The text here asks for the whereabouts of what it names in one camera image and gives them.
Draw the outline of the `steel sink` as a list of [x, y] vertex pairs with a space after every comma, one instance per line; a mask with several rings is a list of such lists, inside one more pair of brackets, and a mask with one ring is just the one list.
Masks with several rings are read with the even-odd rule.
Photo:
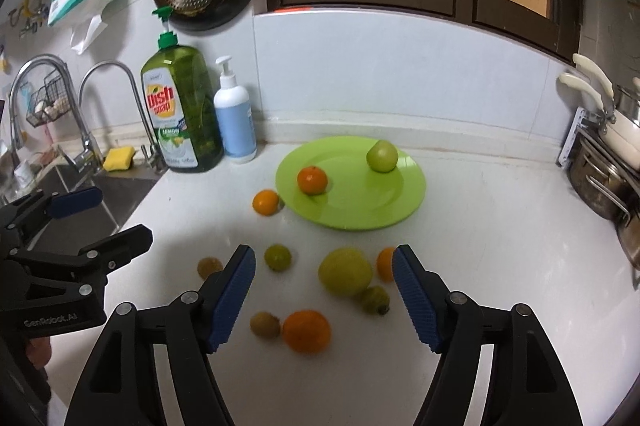
[[62, 164], [44, 168], [37, 176], [37, 188], [45, 194], [66, 194], [97, 186], [103, 193], [103, 202], [85, 212], [51, 220], [27, 243], [27, 249], [76, 256], [82, 246], [135, 226], [138, 220], [130, 224], [129, 219], [158, 180], [160, 174], [145, 166], [94, 176], [78, 174], [72, 166]]

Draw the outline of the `large yellow-green pear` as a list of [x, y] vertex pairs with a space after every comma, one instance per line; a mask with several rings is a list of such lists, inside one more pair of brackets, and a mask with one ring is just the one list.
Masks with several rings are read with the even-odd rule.
[[361, 250], [340, 247], [332, 250], [321, 261], [318, 278], [332, 295], [353, 298], [369, 287], [373, 270]]

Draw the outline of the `large orange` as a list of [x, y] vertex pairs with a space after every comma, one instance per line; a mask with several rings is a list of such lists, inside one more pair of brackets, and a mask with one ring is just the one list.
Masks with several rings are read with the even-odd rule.
[[316, 310], [299, 310], [282, 324], [284, 342], [298, 354], [320, 354], [332, 339], [332, 328], [326, 317]]

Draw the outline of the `orange tangerine on plate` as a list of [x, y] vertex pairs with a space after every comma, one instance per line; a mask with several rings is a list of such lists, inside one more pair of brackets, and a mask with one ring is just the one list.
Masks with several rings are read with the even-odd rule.
[[316, 196], [326, 192], [326, 188], [329, 185], [328, 175], [318, 166], [302, 168], [297, 174], [296, 181], [299, 190], [309, 196]]

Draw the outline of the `stainless steel pot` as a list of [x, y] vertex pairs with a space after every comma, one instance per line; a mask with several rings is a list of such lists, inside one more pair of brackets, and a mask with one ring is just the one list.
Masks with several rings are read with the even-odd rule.
[[579, 197], [606, 220], [628, 219], [634, 190], [620, 170], [581, 134], [575, 149], [568, 178]]

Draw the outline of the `green dish soap bottle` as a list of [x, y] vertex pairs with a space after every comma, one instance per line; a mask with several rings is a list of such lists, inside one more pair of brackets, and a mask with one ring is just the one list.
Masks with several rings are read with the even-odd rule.
[[224, 148], [213, 105], [213, 83], [201, 51], [181, 45], [169, 27], [170, 7], [153, 13], [163, 22], [157, 52], [142, 66], [141, 86], [160, 152], [174, 172], [208, 172]]

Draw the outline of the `small green fruit with stem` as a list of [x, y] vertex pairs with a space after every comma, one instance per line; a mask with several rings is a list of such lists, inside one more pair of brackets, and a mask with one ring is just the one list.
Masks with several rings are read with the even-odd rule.
[[390, 311], [390, 295], [382, 286], [370, 286], [357, 296], [360, 308], [367, 314], [385, 316]]

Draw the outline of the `white blue pump bottle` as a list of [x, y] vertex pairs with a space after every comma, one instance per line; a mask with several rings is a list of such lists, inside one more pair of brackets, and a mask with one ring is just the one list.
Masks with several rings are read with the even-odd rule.
[[214, 95], [214, 108], [221, 133], [224, 154], [232, 162], [250, 162], [257, 153], [257, 140], [250, 95], [238, 84], [230, 68], [231, 56], [221, 56], [216, 64], [221, 67], [219, 89]]

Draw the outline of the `small orange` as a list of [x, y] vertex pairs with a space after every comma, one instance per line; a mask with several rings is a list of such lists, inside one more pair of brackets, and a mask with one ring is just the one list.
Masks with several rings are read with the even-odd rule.
[[391, 283], [394, 280], [393, 275], [393, 254], [395, 249], [393, 247], [386, 247], [381, 250], [376, 257], [376, 272], [378, 277], [384, 283]]

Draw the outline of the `small green round fruit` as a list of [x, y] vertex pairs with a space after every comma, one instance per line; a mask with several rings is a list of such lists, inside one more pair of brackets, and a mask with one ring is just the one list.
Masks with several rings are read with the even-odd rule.
[[265, 250], [264, 261], [272, 271], [285, 272], [291, 267], [293, 256], [286, 246], [273, 244]]

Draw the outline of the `green plate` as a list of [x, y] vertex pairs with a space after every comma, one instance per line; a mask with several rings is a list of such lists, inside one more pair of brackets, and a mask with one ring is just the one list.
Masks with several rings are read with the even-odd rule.
[[[333, 136], [299, 146], [276, 171], [281, 200], [296, 215], [337, 230], [382, 229], [410, 217], [425, 198], [425, 175], [404, 151], [394, 170], [375, 172], [366, 160], [374, 144], [367, 137]], [[299, 189], [297, 175], [308, 166], [326, 173], [326, 192], [311, 196]]]

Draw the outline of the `small brownish fruit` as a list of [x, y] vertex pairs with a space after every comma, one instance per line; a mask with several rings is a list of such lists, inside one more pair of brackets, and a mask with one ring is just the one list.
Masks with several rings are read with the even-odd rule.
[[196, 270], [198, 270], [198, 275], [201, 279], [206, 281], [212, 274], [224, 270], [224, 265], [216, 257], [205, 257], [198, 262]]

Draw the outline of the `green apple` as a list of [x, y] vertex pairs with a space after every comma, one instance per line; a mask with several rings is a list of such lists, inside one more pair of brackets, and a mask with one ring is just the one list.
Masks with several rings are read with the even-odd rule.
[[398, 151], [393, 143], [386, 140], [378, 140], [367, 152], [367, 163], [375, 172], [386, 174], [397, 166]]

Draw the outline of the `yellow sponge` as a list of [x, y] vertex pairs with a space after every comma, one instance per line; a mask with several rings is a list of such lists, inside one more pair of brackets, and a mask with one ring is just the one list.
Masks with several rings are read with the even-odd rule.
[[103, 162], [103, 169], [106, 172], [126, 172], [134, 159], [136, 149], [133, 146], [121, 146], [110, 149]]

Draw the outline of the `small yellow-brown fruit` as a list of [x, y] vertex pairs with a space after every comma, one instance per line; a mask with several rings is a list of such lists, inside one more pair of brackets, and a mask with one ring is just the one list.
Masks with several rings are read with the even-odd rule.
[[281, 334], [280, 320], [267, 311], [255, 313], [250, 318], [250, 330], [263, 339], [275, 339]]

